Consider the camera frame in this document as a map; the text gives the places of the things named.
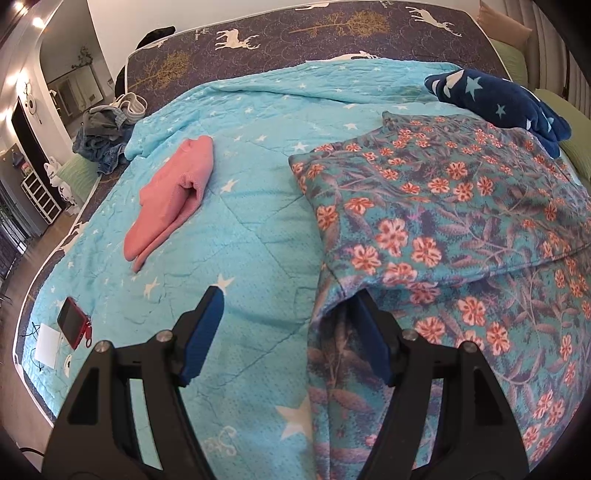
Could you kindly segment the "teal floral garment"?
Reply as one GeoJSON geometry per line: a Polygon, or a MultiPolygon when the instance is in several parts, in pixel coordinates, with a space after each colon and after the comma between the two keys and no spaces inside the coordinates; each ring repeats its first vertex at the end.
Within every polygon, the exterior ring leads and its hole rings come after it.
{"type": "Polygon", "coordinates": [[[520,128],[385,113],[382,125],[290,157],[324,260],[308,333],[322,479],[353,479],[391,391],[342,302],[367,290],[405,329],[476,343],[531,466],[590,385],[590,196],[520,128]]]}

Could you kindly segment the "blue denim clothes pile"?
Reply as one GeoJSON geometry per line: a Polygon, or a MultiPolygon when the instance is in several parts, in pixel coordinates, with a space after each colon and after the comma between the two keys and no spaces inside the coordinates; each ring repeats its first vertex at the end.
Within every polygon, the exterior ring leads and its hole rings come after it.
{"type": "Polygon", "coordinates": [[[95,163],[101,175],[124,162],[124,149],[133,124],[118,107],[99,105],[86,111],[72,144],[72,152],[95,163]]]}

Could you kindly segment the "white paper card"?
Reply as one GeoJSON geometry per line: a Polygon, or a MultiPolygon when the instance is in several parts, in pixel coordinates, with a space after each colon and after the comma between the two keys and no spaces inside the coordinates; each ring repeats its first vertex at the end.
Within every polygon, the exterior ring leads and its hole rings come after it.
{"type": "Polygon", "coordinates": [[[60,332],[46,324],[41,324],[37,336],[34,360],[54,369],[59,346],[60,332]]]}

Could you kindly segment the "red phone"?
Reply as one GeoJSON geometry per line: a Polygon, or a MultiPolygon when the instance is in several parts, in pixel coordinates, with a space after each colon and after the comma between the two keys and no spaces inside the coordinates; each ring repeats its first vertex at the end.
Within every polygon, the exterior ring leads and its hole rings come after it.
{"type": "Polygon", "coordinates": [[[58,314],[57,324],[69,346],[76,350],[80,344],[92,345],[90,318],[80,309],[72,297],[67,297],[58,314]]]}

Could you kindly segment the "pink folded garment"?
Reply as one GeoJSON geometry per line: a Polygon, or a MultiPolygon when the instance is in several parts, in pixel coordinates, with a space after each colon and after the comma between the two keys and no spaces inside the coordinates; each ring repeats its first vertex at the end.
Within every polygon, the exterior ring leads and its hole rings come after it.
{"type": "Polygon", "coordinates": [[[139,214],[123,243],[133,272],[197,211],[212,170],[212,138],[186,139],[140,190],[139,214]]]}

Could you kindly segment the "white shelf rack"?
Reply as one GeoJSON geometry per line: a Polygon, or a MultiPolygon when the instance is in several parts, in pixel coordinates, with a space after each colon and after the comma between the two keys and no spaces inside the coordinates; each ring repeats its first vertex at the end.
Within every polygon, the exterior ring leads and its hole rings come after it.
{"type": "Polygon", "coordinates": [[[53,224],[62,209],[34,170],[22,180],[21,188],[45,223],[53,224]]]}

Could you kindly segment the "light blue star quilt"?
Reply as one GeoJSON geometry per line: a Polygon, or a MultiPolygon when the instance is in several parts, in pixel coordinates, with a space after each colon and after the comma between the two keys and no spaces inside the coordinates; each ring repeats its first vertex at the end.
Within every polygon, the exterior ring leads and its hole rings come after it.
{"type": "Polygon", "coordinates": [[[204,368],[182,393],[214,474],[322,479],[308,333],[324,246],[290,157],[374,131],[388,112],[484,120],[426,88],[428,76],[450,71],[446,63],[315,61],[180,95],[135,126],[128,167],[67,244],[32,322],[55,328],[72,297],[95,340],[129,345],[170,327],[218,287],[221,324],[204,368]],[[204,135],[213,140],[213,170],[200,207],[133,272],[123,243],[140,190],[184,140],[204,135]]]}

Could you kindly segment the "light green pillow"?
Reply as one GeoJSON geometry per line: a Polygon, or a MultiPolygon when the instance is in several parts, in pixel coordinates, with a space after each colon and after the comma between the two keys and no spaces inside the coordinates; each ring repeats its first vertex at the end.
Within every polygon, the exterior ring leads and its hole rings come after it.
{"type": "Polygon", "coordinates": [[[56,172],[57,177],[70,188],[76,203],[82,206],[90,196],[99,178],[98,164],[74,154],[56,172]]]}

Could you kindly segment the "white plush toy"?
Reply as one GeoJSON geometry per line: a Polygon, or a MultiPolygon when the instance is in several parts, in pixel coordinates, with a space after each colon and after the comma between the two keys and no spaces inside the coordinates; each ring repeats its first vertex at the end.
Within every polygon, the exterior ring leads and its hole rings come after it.
{"type": "Polygon", "coordinates": [[[70,216],[75,216],[80,212],[80,207],[71,191],[70,185],[57,175],[60,167],[61,165],[53,157],[49,157],[44,163],[44,169],[51,186],[58,191],[61,199],[66,204],[65,212],[70,216]]]}

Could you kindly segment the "green cushion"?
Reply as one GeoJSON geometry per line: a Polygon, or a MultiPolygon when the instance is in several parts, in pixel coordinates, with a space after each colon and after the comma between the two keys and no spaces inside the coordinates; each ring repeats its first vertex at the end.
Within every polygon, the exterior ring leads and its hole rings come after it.
{"type": "Polygon", "coordinates": [[[491,40],[492,45],[504,63],[511,79],[524,87],[528,86],[529,75],[525,56],[517,48],[498,40],[491,40]]]}
{"type": "Polygon", "coordinates": [[[571,127],[571,137],[560,142],[579,178],[590,182],[590,119],[559,95],[545,89],[536,89],[535,95],[563,117],[571,127]]]}

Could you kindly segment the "navy star fleece garment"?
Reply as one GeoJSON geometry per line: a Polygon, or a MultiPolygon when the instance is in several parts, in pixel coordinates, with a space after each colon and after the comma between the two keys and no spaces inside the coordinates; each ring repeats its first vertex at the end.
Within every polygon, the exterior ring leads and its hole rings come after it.
{"type": "Polygon", "coordinates": [[[430,75],[426,88],[439,101],[467,109],[499,128],[522,128],[536,137],[548,155],[560,156],[571,138],[570,124],[527,88],[475,69],[430,75]]]}

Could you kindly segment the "beige curtain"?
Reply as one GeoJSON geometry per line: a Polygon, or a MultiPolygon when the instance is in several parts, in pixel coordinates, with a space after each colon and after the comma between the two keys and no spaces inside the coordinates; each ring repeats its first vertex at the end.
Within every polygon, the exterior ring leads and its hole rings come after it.
{"type": "Polygon", "coordinates": [[[590,115],[590,85],[565,42],[533,1],[504,1],[506,14],[532,33],[525,47],[529,87],[552,91],[590,115]]]}

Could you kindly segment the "dark deer pattern mattress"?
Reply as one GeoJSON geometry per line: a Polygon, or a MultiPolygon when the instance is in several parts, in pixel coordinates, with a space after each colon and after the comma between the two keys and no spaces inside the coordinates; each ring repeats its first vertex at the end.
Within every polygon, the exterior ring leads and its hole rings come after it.
{"type": "Polygon", "coordinates": [[[417,2],[349,1],[252,14],[178,30],[127,59],[125,87],[154,113],[190,88],[303,64],[390,58],[508,72],[467,12],[417,2]]]}

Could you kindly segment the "black chair back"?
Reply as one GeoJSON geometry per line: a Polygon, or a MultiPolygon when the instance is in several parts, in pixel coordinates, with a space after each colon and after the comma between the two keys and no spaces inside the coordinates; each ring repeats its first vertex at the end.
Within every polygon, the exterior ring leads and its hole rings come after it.
{"type": "MultiPolygon", "coordinates": [[[[163,40],[168,36],[171,36],[176,32],[176,28],[174,26],[167,26],[161,27],[154,30],[149,31],[144,37],[139,41],[136,45],[136,48],[133,50],[133,53],[136,51],[141,50],[146,46],[150,46],[155,44],[157,41],[163,40]]],[[[124,62],[124,65],[119,70],[114,87],[114,95],[119,97],[126,92],[125,81],[126,81],[126,70],[127,70],[127,62],[124,62]]]]}

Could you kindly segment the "beige pillow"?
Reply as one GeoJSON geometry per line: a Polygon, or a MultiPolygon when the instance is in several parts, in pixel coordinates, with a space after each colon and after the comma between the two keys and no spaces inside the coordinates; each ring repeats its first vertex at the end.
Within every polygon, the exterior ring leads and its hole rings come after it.
{"type": "Polygon", "coordinates": [[[481,1],[479,5],[477,23],[489,38],[519,50],[526,48],[532,34],[531,28],[494,10],[484,1],[481,1]]]}

